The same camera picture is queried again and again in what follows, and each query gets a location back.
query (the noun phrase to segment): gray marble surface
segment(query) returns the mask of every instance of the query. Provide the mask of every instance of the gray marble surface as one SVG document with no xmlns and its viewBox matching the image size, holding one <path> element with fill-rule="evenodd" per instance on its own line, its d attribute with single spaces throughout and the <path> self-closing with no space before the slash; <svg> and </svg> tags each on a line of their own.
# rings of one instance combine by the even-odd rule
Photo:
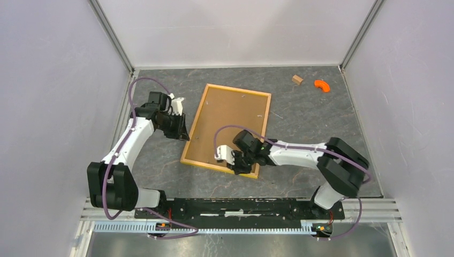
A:
<svg viewBox="0 0 454 257">
<path fill-rule="evenodd" d="M 293 75 L 304 79 L 301 86 Z M 369 157 L 346 85 L 337 67 L 257 67 L 225 69 L 144 70 L 140 77 L 154 77 L 175 94 L 184 97 L 189 131 L 207 83 L 272 93 L 266 136 L 292 143 L 326 142 L 339 137 Z M 314 87 L 314 80 L 326 81 L 331 92 Z M 140 81 L 134 102 L 143 104 L 152 81 Z M 259 178 L 245 178 L 180 163 L 184 142 L 167 139 L 161 131 L 145 143 L 133 175 L 140 187 L 165 190 L 170 198 L 204 197 L 311 197 L 325 180 L 319 171 L 280 166 L 261 167 Z M 362 186 L 360 196 L 380 196 L 374 180 Z"/>
</svg>

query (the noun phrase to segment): cable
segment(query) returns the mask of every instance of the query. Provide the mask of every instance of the cable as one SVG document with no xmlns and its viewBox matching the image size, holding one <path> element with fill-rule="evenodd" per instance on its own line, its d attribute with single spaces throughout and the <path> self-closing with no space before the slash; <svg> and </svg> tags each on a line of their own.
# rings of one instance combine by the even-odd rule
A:
<svg viewBox="0 0 454 257">
<path fill-rule="evenodd" d="M 154 210 L 152 209 L 149 209 L 149 208 L 136 208 L 136 210 L 146 210 L 147 212 L 155 215 L 156 217 L 159 217 L 163 220 L 166 220 L 174 225 L 178 225 L 178 226 L 183 226 L 185 228 L 188 228 L 188 229 L 193 229 L 194 232 L 191 232 L 191 233 L 188 233 L 188 234 L 182 234 L 182 235 L 177 235 L 177 236 L 173 236 L 173 237 L 157 237 L 157 236 L 153 236 L 154 239 L 157 239 L 157 240 L 167 240 L 167 239 L 177 239 L 177 238 L 184 238 L 184 237 L 190 237 L 190 236 L 193 236 L 195 234 L 197 234 L 199 232 L 199 229 L 198 228 L 195 228 L 193 226 L 190 226 L 190 225 L 186 225 L 186 224 L 183 224 L 183 223 L 179 223 L 177 221 L 173 221 L 169 218 L 166 218 L 164 216 L 162 216 L 161 214 L 155 212 Z"/>
<path fill-rule="evenodd" d="M 331 236 L 331 234 L 328 234 L 328 233 L 324 232 L 323 230 L 320 230 L 320 232 L 323 233 L 324 235 L 327 235 L 328 237 Z"/>
<path fill-rule="evenodd" d="M 134 84 L 137 83 L 140 80 L 152 80 L 152 81 L 158 83 L 159 85 L 161 85 L 161 87 L 164 88 L 164 90 L 167 92 L 167 94 L 170 95 L 169 89 L 165 85 L 163 85 L 161 82 L 159 82 L 157 79 L 154 79 L 154 78 L 149 78 L 149 77 L 136 78 L 129 85 L 129 89 L 128 89 L 128 103 L 129 103 L 129 105 L 131 106 L 131 109 L 132 109 L 132 125 L 131 125 L 131 128 L 129 129 L 129 131 L 127 132 L 126 136 L 120 142 L 120 144 L 118 145 L 118 147 L 115 150 L 114 154 L 112 155 L 112 158 L 110 159 L 110 162 L 107 165 L 107 168 L 105 170 L 104 180 L 102 182 L 102 208 L 104 209 L 105 216 L 109 220 L 114 220 L 116 217 L 118 217 L 118 215 L 120 215 L 120 213 L 122 213 L 122 211 L 119 210 L 116 214 L 114 214 L 114 216 L 110 216 L 110 214 L 109 214 L 109 210 L 107 208 L 107 199 L 106 199 L 106 196 L 105 196 L 106 195 L 106 191 L 107 191 L 107 179 L 109 178 L 109 174 L 111 172 L 110 169 L 112 168 L 112 165 L 114 164 L 115 159 L 117 158 L 117 156 L 120 153 L 122 147 L 125 145 L 126 141 L 130 137 L 131 133 L 135 130 L 135 124 L 137 123 L 137 117 L 136 117 L 135 109 L 134 109 L 135 105 L 132 102 L 132 88 L 133 88 Z"/>
<path fill-rule="evenodd" d="M 330 226 L 333 223 L 333 221 L 334 221 L 334 215 L 332 214 L 332 211 L 330 210 L 328 226 Z"/>
<path fill-rule="evenodd" d="M 323 148 L 315 148 L 315 147 L 310 147 L 310 146 L 285 146 L 285 145 L 281 145 L 281 144 L 278 144 L 278 143 L 275 143 L 275 142 L 272 142 L 270 141 L 267 137 L 264 137 L 260 134 L 258 134 L 257 132 L 253 131 L 253 130 L 250 130 L 244 126 L 240 126 L 240 125 L 225 125 L 225 126 L 222 126 L 220 127 L 216 133 L 214 134 L 214 138 L 213 138 L 213 145 L 214 145 L 214 154 L 216 155 L 217 157 L 217 144 L 216 144 L 216 138 L 217 138 L 217 135 L 219 134 L 219 132 L 223 129 L 226 129 L 228 127 L 236 127 L 236 128 L 239 128 L 239 129 L 242 129 L 242 130 L 247 130 L 249 132 L 251 132 L 252 134 L 256 135 L 257 137 L 260 137 L 262 138 L 263 140 L 265 140 L 266 142 L 268 142 L 269 144 L 273 145 L 273 146 L 277 146 L 277 147 L 282 147 L 282 148 L 286 148 L 286 149 L 300 149 L 300 150 L 310 150 L 310 151 L 321 151 L 323 153 L 326 153 L 326 154 L 329 154 L 329 155 L 332 155 L 336 158 L 339 158 L 341 159 L 342 161 L 345 161 L 347 162 L 348 164 L 351 164 L 353 165 L 355 168 L 359 169 L 360 171 L 364 172 L 366 175 L 367 175 L 367 179 L 364 180 L 362 183 L 363 184 L 366 184 L 368 183 L 369 181 L 372 180 L 372 174 L 366 170 L 365 168 L 363 168 L 361 165 L 359 165 L 358 163 L 355 163 L 353 162 L 351 159 L 347 158 L 347 157 L 344 157 L 338 153 L 335 153 L 333 151 L 330 151 L 330 150 L 327 150 L 327 149 L 323 149 Z"/>
<path fill-rule="evenodd" d="M 358 218 L 356 219 L 356 222 L 353 224 L 353 226 L 349 230 L 347 230 L 347 232 L 334 236 L 334 237 L 330 237 L 330 238 L 317 237 L 317 241 L 318 240 L 331 241 L 334 239 L 342 238 L 342 237 L 348 236 L 349 234 L 351 234 L 353 232 L 353 230 L 355 230 L 357 228 L 357 226 L 359 224 L 359 220 L 361 219 L 361 214 L 362 214 L 362 202 L 359 197 L 357 199 L 359 202 L 359 214 L 358 214 Z"/>
</svg>

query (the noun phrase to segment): white wall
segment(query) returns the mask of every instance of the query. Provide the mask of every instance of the white wall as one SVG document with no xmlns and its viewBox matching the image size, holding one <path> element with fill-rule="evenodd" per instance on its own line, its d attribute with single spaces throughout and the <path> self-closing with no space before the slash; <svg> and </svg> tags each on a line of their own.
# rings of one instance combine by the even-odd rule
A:
<svg viewBox="0 0 454 257">
<path fill-rule="evenodd" d="M 100 0 L 132 64 L 339 64 L 374 0 Z"/>
<path fill-rule="evenodd" d="M 87 1 L 0 12 L 0 255 L 67 256 L 128 74 Z"/>
<path fill-rule="evenodd" d="M 415 256 L 452 256 L 454 2 L 386 1 L 346 69 Z"/>
</svg>

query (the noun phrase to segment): wooden frame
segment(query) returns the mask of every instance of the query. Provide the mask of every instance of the wooden frame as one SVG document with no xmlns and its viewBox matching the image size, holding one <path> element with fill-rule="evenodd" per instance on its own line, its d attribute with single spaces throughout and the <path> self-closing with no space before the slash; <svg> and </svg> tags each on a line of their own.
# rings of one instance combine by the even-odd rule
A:
<svg viewBox="0 0 454 257">
<path fill-rule="evenodd" d="M 203 92 L 202 99 L 200 100 L 199 108 L 197 109 L 197 113 L 195 114 L 195 118 L 194 118 L 194 122 L 193 122 L 192 127 L 191 127 L 191 131 L 189 133 L 189 137 L 190 138 L 193 137 L 194 130 L 195 130 L 195 127 L 197 125 L 197 121 L 199 120 L 200 112 L 202 111 L 203 103 L 205 103 L 205 98 L 206 98 L 208 90 L 210 88 L 216 88 L 216 89 L 240 92 L 240 93 L 244 93 L 244 94 L 260 95 L 260 96 L 267 97 L 267 105 L 266 105 L 266 110 L 265 110 L 264 119 L 263 119 L 263 126 L 262 126 L 262 130 L 260 131 L 260 134 L 262 136 L 265 136 L 265 131 L 266 131 L 267 122 L 268 122 L 269 108 L 270 108 L 270 103 L 271 103 L 271 94 L 270 93 L 264 93 L 264 92 L 252 91 L 252 90 L 247 90 L 247 89 L 240 89 L 240 88 L 233 88 L 233 87 L 226 87 L 226 86 L 207 84 L 206 87 L 205 87 L 205 91 Z M 181 155 L 181 160 L 180 160 L 181 163 L 234 174 L 234 172 L 232 170 L 228 169 L 227 167 L 220 167 L 220 166 L 209 164 L 209 163 L 203 163 L 203 162 L 199 162 L 199 161 L 186 159 L 186 155 L 187 155 L 187 151 L 189 149 L 190 143 L 191 143 L 191 141 L 186 142 L 186 145 L 185 145 L 184 150 L 183 150 L 183 154 Z M 255 165 L 254 172 L 251 172 L 249 174 L 241 174 L 240 176 L 244 176 L 244 177 L 248 177 L 248 178 L 258 178 L 259 177 L 259 165 L 257 165 L 257 164 Z"/>
</svg>

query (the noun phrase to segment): orange curved piece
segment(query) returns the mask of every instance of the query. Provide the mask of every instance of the orange curved piece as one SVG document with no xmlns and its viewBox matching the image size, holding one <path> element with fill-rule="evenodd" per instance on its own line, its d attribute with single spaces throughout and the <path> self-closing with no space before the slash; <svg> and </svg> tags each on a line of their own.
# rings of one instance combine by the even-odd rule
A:
<svg viewBox="0 0 454 257">
<path fill-rule="evenodd" d="M 330 91 L 328 83 L 323 80 L 316 80 L 314 82 L 315 87 L 321 88 L 323 92 L 327 93 Z"/>
</svg>

